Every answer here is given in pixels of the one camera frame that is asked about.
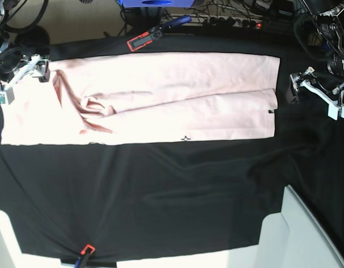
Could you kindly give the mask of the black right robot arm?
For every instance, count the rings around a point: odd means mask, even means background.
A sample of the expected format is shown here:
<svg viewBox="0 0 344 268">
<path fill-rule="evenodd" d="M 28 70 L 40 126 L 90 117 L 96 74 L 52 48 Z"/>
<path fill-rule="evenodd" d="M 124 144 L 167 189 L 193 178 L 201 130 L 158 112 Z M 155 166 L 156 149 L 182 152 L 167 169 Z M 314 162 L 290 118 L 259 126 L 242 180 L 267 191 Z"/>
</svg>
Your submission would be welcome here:
<svg viewBox="0 0 344 268">
<path fill-rule="evenodd" d="M 24 77 L 50 80 L 50 38 L 38 25 L 48 6 L 43 1 L 37 17 L 23 28 L 11 27 L 9 21 L 26 4 L 24 1 L 0 1 L 0 106 L 14 101 L 13 87 Z"/>
</svg>

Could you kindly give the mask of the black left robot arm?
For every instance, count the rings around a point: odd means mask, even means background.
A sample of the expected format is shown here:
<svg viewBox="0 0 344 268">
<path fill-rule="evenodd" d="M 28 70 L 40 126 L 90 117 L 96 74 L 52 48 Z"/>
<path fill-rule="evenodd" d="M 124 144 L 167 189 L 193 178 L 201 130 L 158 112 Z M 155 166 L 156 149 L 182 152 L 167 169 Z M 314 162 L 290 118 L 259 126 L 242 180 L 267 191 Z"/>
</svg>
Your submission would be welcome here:
<svg viewBox="0 0 344 268">
<path fill-rule="evenodd" d="M 297 103 L 305 91 L 320 97 L 328 105 L 327 115 L 333 120 L 344 118 L 344 7 L 341 1 L 300 1 L 303 10 L 293 25 L 294 35 L 304 52 L 314 61 L 326 64 L 326 70 L 309 66 L 289 76 L 288 102 Z M 316 52 L 306 41 L 303 26 L 314 25 L 313 36 L 321 38 Z"/>
</svg>

